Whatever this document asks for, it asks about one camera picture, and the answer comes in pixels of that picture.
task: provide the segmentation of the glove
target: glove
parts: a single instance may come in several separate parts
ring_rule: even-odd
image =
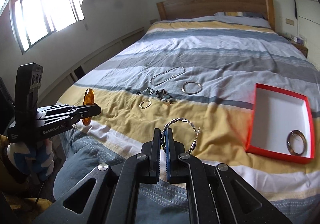
[[[49,139],[44,140],[39,149],[24,142],[12,143],[7,146],[4,153],[10,163],[26,176],[31,172],[25,157],[33,159],[32,171],[37,173],[40,181],[45,181],[53,171],[52,141]]]

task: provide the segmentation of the metal screw head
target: metal screw head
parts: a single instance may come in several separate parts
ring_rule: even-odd
[[[144,153],[139,153],[137,154],[137,159],[138,160],[144,160],[145,158],[147,158],[147,155]]]
[[[179,157],[183,160],[189,159],[190,158],[190,154],[183,152],[179,155]]]
[[[98,170],[100,170],[100,171],[108,170],[108,168],[109,168],[109,165],[106,164],[106,163],[100,163],[100,164],[98,165]]]
[[[218,165],[218,169],[220,171],[226,171],[226,170],[228,170],[228,165],[226,165],[224,163],[221,163],[221,164]]]

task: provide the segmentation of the window frame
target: window frame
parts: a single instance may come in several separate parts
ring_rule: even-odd
[[[53,25],[53,29],[54,30],[51,31],[47,16],[46,16],[45,11],[44,11],[43,2],[42,2],[42,0],[40,0],[41,1],[41,10],[42,10],[42,14],[43,14],[44,24],[46,26],[48,34],[45,35],[44,37],[42,37],[41,39],[39,39],[38,41],[36,41],[35,43],[31,44],[29,36],[28,36],[28,33],[27,33],[27,30],[25,28],[25,33],[26,33],[28,44],[29,44],[29,48],[24,50],[22,42],[21,42],[21,39],[20,39],[20,36],[19,36],[19,31],[18,31],[17,22],[16,22],[16,15],[15,15],[15,3],[17,1],[18,0],[10,0],[10,2],[9,2],[11,27],[12,27],[12,32],[13,32],[14,38],[17,41],[17,43],[18,43],[18,45],[20,47],[21,53],[25,54],[34,45],[36,45],[38,42],[40,42],[41,40],[45,39],[46,37],[50,36],[52,33],[56,32],[57,30],[56,30],[56,27],[54,25],[54,22],[52,21],[52,25]],[[21,12],[22,12],[22,17],[23,17],[22,0],[19,0],[19,1],[20,1],[20,4],[21,4]],[[76,20],[76,22],[78,22],[78,21],[80,21],[80,19],[79,19],[79,14],[77,13],[77,8],[75,6],[75,0],[69,0],[69,1],[70,1],[70,5],[71,5],[71,8],[72,8],[72,12],[74,14],[75,20]]]

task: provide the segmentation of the silver ring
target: silver ring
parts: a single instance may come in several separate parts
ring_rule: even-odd
[[[198,85],[198,86],[199,86],[199,88],[200,88],[200,90],[199,90],[199,91],[197,91],[197,92],[193,92],[193,93],[187,92],[184,88],[185,88],[185,86],[186,86],[187,84],[189,84],[189,83],[193,83],[193,84]],[[183,86],[182,86],[181,90],[182,90],[184,93],[188,94],[188,95],[194,95],[194,94],[199,93],[199,92],[202,90],[202,85],[201,85],[201,84],[199,84],[198,82],[188,81],[188,82],[185,82],[185,83],[183,84]]]
[[[149,102],[149,104],[147,104],[146,106],[142,106],[144,102]],[[151,105],[151,100],[148,99],[148,100],[142,101],[142,102],[139,104],[139,107],[140,107],[141,109],[145,109],[145,108],[149,107],[150,105]]]
[[[293,150],[293,148],[291,147],[291,136],[293,135],[298,135],[300,136],[302,142],[303,142],[303,150],[301,153],[297,153]],[[304,154],[304,152],[306,151],[307,149],[307,140],[306,138],[304,137],[303,133],[300,132],[299,130],[293,130],[289,133],[288,137],[287,137],[287,148],[288,148],[288,151],[291,155],[296,155],[296,156],[301,156]]]

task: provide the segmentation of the metal link bracelet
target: metal link bracelet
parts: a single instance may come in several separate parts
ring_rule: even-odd
[[[200,133],[200,127],[198,129],[198,131],[196,130],[193,122],[189,121],[188,119],[186,118],[183,118],[183,117],[180,117],[180,118],[174,118],[172,119],[170,122],[168,122],[165,126],[164,126],[164,129],[163,131],[161,132],[161,146],[163,147],[164,151],[165,151],[165,143],[164,143],[164,136],[165,136],[165,131],[170,127],[171,124],[174,124],[175,122],[178,122],[178,121],[182,121],[182,122],[186,122],[188,123],[189,125],[191,125],[191,127],[193,128],[193,130],[197,133],[196,135],[196,138],[194,139],[194,141],[192,142],[191,146],[190,146],[190,149],[187,151],[188,154],[190,154],[197,146],[197,138],[198,138],[198,135]]]

